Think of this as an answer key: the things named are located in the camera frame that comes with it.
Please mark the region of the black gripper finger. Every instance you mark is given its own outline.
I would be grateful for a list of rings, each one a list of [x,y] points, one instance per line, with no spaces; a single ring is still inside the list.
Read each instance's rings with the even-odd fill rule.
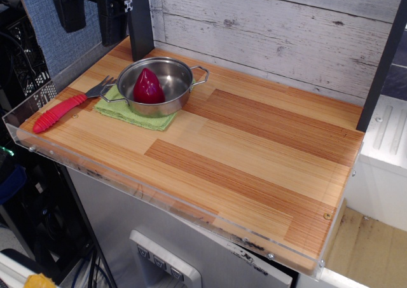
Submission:
[[[112,46],[126,37],[127,12],[122,0],[98,0],[99,27],[103,46]]]
[[[76,32],[86,26],[84,0],[53,0],[53,3],[66,32]]]

